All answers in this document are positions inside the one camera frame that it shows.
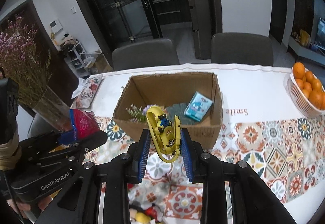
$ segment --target television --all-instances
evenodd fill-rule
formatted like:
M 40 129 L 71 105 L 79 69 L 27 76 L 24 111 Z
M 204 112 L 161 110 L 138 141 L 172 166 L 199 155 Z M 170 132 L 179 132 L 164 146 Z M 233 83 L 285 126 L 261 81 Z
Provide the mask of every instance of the television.
M 320 17 L 315 44 L 325 49 L 325 20 Z

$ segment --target screw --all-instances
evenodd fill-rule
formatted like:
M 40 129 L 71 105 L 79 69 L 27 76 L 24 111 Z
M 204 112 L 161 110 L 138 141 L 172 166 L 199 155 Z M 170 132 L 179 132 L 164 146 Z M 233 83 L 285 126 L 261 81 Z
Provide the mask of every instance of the screw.
M 239 167 L 241 167 L 241 168 L 245 168 L 245 167 L 247 167 L 247 162 L 245 162 L 245 161 L 239 161 L 239 162 L 238 162 L 238 165 L 239 165 Z
M 121 154 L 121 159 L 122 160 L 127 160 L 127 159 L 129 159 L 129 157 L 130 157 L 130 155 L 127 152 Z
M 83 165 L 83 167 L 85 169 L 90 169 L 93 165 L 94 165 L 93 162 L 85 162 L 84 165 Z
M 203 159 L 209 159 L 209 158 L 211 157 L 211 154 L 209 154 L 208 152 L 203 152 L 203 153 L 201 154 L 201 157 L 202 157 Z

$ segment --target red plastic package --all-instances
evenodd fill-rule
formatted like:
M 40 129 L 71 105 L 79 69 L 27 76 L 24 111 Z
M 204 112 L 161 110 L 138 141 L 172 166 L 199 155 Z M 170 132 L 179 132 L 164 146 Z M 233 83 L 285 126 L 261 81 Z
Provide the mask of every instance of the red plastic package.
M 70 109 L 72 127 L 74 128 L 74 139 L 82 140 L 100 130 L 93 112 L 80 109 Z

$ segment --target orange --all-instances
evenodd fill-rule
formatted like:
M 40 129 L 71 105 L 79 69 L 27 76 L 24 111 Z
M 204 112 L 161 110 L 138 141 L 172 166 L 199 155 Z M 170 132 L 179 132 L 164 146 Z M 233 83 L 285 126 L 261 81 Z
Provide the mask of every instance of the orange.
M 321 110 L 325 110 L 325 92 L 323 92 L 323 104 L 321 105 Z
M 317 108 L 320 109 L 323 104 L 323 92 L 311 91 L 309 94 L 309 101 Z
M 295 80 L 296 80 L 296 83 L 297 83 L 299 89 L 302 90 L 303 89 L 303 81 L 298 78 L 295 78 Z
M 311 87 L 313 88 L 313 90 L 315 91 L 323 91 L 323 86 L 322 83 L 319 79 L 315 78 L 312 82 L 311 82 Z
M 295 78 L 302 79 L 305 76 L 305 67 L 302 63 L 295 63 L 292 67 L 292 73 L 294 74 Z
M 301 90 L 301 92 L 303 92 L 303 95 L 308 99 L 309 98 L 309 94 L 310 94 L 310 91 L 307 90 L 307 89 L 303 89 Z
M 307 71 L 306 72 L 306 81 L 308 83 L 311 83 L 314 80 L 314 74 L 312 73 L 312 71 Z
M 303 83 L 303 89 L 306 89 L 306 90 L 308 90 L 309 92 L 311 92 L 311 91 L 312 91 L 311 84 L 308 83 L 308 82 L 304 82 L 304 83 Z

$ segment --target transparent vase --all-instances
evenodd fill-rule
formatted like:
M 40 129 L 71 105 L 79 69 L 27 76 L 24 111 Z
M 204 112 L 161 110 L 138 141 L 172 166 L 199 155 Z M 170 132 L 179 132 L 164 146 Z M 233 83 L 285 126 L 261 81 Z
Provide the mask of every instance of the transparent vase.
M 72 129 L 70 108 L 49 87 L 33 110 L 59 131 Z

